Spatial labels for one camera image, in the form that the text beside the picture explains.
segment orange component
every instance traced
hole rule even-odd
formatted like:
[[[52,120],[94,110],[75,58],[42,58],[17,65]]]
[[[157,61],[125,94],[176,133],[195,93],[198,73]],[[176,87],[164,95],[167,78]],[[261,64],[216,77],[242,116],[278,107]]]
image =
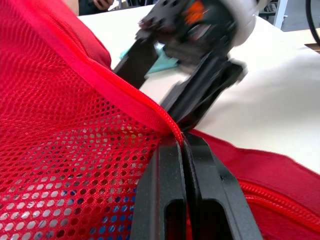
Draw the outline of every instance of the orange component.
[[[191,7],[185,11],[185,22],[189,25],[194,24],[204,17],[205,12],[205,6],[200,0],[196,0]]]

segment teal cloth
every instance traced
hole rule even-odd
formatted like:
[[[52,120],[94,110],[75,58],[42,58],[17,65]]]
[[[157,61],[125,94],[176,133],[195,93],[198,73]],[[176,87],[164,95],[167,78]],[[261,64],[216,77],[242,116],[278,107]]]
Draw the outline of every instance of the teal cloth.
[[[163,50],[163,47],[164,47],[163,44],[156,44],[155,45],[155,50],[158,53],[159,58],[154,63],[152,68],[150,68],[150,70],[148,71],[148,74],[156,73],[156,72],[163,71],[166,69],[172,69],[172,68],[175,68],[176,66],[178,66],[178,63],[177,63],[178,60],[175,58],[167,57],[164,50]],[[122,59],[126,55],[127,52],[128,52],[128,50],[121,53],[120,59]]]

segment red bag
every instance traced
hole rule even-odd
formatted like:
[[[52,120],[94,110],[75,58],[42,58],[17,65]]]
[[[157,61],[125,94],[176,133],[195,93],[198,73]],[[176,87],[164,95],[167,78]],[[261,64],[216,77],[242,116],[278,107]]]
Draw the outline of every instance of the red bag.
[[[182,141],[178,126],[110,71],[62,2],[0,4],[0,239],[129,239],[137,182],[162,136]],[[265,239],[320,239],[318,175],[195,133],[239,179]]]

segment white tabletop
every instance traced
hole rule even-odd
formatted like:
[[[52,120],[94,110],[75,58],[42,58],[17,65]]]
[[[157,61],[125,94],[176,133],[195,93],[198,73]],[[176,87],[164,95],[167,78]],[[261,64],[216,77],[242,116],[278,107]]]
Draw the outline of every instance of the white tabletop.
[[[109,50],[114,68],[150,9],[80,19]],[[247,64],[248,74],[222,93],[196,128],[240,148],[287,155],[320,173],[320,55],[259,17],[249,39],[230,54]],[[186,77],[177,69],[154,73],[141,91],[159,103]]]

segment mesh pocket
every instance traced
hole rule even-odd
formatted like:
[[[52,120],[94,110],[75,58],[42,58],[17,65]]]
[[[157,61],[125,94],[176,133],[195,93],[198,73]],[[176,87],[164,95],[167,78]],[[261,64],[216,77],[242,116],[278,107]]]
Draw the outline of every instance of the mesh pocket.
[[[129,239],[160,134],[90,87],[1,1],[0,239]]]

